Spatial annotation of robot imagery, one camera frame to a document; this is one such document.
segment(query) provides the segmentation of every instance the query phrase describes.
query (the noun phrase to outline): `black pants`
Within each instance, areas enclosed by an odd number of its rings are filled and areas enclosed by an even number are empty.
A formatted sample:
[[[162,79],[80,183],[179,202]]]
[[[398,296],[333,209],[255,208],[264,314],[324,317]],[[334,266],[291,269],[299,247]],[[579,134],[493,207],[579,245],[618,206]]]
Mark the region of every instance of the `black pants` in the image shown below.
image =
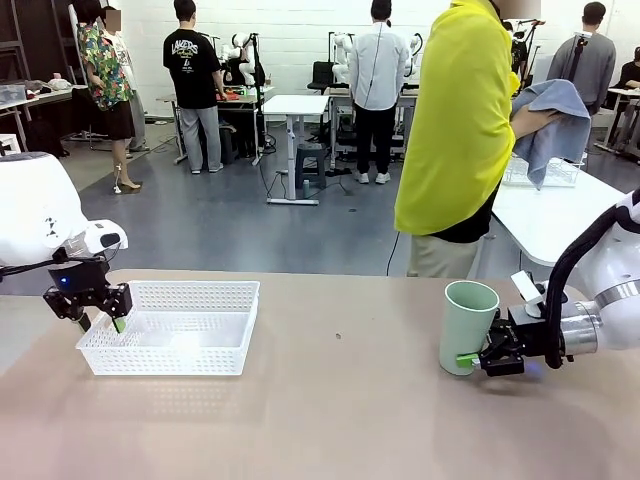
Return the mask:
[[[365,110],[356,105],[356,134],[358,136],[358,171],[369,172],[371,138],[376,145],[378,173],[389,171],[391,140],[396,120],[396,107],[389,110]]]

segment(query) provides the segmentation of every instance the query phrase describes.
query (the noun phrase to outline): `table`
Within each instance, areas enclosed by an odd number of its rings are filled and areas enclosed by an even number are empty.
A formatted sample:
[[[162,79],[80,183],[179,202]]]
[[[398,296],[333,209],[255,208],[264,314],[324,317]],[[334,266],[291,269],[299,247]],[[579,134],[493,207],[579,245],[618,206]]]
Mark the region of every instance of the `table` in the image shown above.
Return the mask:
[[[96,378],[74,350],[77,327],[58,320],[0,377],[0,478],[601,480],[640,471],[638,352],[518,378],[453,378],[437,357],[445,281],[110,279],[262,282],[243,376]],[[489,284],[503,305],[520,303],[508,283]],[[336,288],[371,301],[318,295]],[[43,303],[25,299],[15,321],[44,315]]]
[[[36,107],[38,105],[46,105],[48,103],[55,102],[65,102],[70,100],[73,94],[74,88],[84,89],[87,88],[86,85],[78,85],[66,90],[58,90],[51,93],[43,93],[41,95],[32,98],[31,100],[19,100],[16,102],[5,103],[4,105],[0,105],[0,112],[6,110],[4,113],[0,113],[0,117],[4,117],[7,115],[13,115],[16,119],[16,126],[18,127],[18,135],[20,136],[20,141],[22,142],[22,146],[24,147],[24,151],[28,151],[27,149],[27,137],[24,132],[24,126],[22,124],[22,120],[20,119],[20,110],[19,107],[24,108],[25,118],[28,122],[31,121],[31,113],[29,112],[29,107]]]
[[[272,86],[266,86],[266,87],[262,87],[262,101],[264,102],[266,97],[268,96],[268,94],[270,92],[272,92],[274,89],[274,87]],[[180,124],[180,107],[178,106],[178,99],[176,97],[175,93],[172,93],[170,95],[165,95],[163,97],[159,97],[156,99],[156,101],[158,102],[163,102],[163,103],[171,103],[171,110],[173,112],[173,121],[175,124],[175,129],[176,129],[176,138],[178,139],[178,150],[179,150],[179,156],[178,158],[176,158],[173,163],[175,165],[178,165],[180,162],[182,162],[183,160],[185,160],[187,158],[187,153],[184,151],[184,148],[182,146],[182,126]],[[255,159],[253,160],[252,165],[255,167],[256,165],[258,165],[258,163],[260,163],[260,160],[262,159],[262,152],[260,151],[260,145],[259,145],[259,139],[258,139],[258,108],[257,108],[257,103],[258,103],[258,95],[256,92],[255,87],[249,89],[249,93],[247,95],[240,95],[240,97],[236,100],[229,100],[227,102],[218,102],[218,111],[219,112],[224,112],[226,109],[224,108],[225,105],[236,105],[236,106],[244,106],[244,105],[248,105],[248,106],[252,106],[253,108],[251,108],[251,112],[253,113],[253,131],[255,134],[255,145],[256,145],[256,156]]]
[[[502,185],[493,216],[534,263],[555,266],[560,256],[624,194],[580,171],[574,188]],[[481,261],[480,270],[486,268]]]
[[[609,125],[609,129],[607,130],[607,135],[604,138],[604,143],[596,143],[595,146],[598,147],[598,148],[601,148],[602,150],[610,152],[610,153],[619,153],[614,148],[613,136],[614,136],[614,133],[615,133],[614,129],[618,125],[618,122],[620,121],[620,115],[622,114],[622,112],[619,111],[620,110],[620,102],[622,101],[622,97],[629,97],[630,99],[631,98],[640,99],[640,90],[626,90],[624,88],[610,88],[609,91],[611,93],[615,93],[617,95],[616,106],[614,108],[615,119],[614,119],[613,123],[611,125]]]
[[[339,107],[351,107],[351,95],[348,88],[328,88],[325,93],[330,100],[329,106],[329,121],[331,123],[331,168],[335,168],[336,165],[336,144],[337,144],[337,132],[338,121],[337,113]],[[411,125],[413,124],[413,115],[418,101],[418,89],[403,90],[398,99],[397,107],[403,109],[404,119],[404,144],[402,152],[407,151],[409,145],[409,134],[411,133]]]
[[[264,105],[264,114],[269,116],[285,115],[287,117],[287,136],[289,154],[289,189],[286,199],[269,198],[270,204],[275,205],[314,205],[318,200],[297,200],[296,198],[296,135],[293,123],[298,121],[298,137],[304,140],[304,117],[320,117],[324,115],[329,103],[329,97],[322,95],[276,95]]]

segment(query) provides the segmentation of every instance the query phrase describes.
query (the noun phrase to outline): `basket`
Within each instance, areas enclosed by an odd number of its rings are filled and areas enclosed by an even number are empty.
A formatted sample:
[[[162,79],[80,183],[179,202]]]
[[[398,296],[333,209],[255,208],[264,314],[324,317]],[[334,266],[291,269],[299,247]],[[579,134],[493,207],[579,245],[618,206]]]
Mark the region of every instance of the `basket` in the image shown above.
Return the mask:
[[[242,375],[259,282],[129,282],[116,332],[101,314],[76,348],[95,375]]]
[[[559,158],[552,158],[547,165],[545,187],[575,187],[583,163],[571,164]],[[520,157],[513,156],[502,179],[503,185],[534,187],[529,180],[529,164]]]

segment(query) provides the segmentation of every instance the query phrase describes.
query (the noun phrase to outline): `cup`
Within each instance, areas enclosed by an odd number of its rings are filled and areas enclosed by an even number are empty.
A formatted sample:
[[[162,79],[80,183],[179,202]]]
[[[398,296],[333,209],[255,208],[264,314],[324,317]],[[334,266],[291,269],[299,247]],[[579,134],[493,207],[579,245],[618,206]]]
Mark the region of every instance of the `cup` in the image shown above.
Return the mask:
[[[440,337],[440,365],[452,375],[471,375],[474,368],[461,368],[461,355],[479,353],[496,311],[500,297],[491,288],[477,282],[454,282],[445,290],[447,305]]]

